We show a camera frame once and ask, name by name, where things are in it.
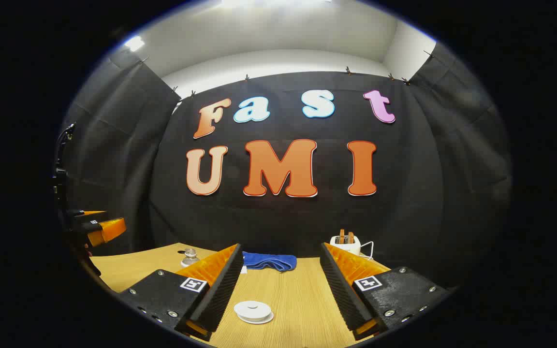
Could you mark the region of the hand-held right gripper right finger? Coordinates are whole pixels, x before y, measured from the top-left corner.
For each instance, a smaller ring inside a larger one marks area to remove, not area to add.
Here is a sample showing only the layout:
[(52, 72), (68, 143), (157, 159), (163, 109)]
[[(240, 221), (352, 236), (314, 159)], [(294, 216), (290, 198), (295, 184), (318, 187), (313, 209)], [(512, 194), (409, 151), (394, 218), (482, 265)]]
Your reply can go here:
[(357, 341), (403, 327), (451, 294), (409, 267), (390, 269), (329, 243), (320, 249), (331, 293)]

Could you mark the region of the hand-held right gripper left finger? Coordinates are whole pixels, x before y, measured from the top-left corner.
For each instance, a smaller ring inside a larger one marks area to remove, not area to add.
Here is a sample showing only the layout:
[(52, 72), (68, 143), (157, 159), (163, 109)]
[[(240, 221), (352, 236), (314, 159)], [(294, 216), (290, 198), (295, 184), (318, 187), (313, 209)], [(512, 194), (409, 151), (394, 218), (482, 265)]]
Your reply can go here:
[(166, 330), (209, 341), (225, 314), (244, 260), (237, 243), (175, 273), (157, 269), (117, 296)]

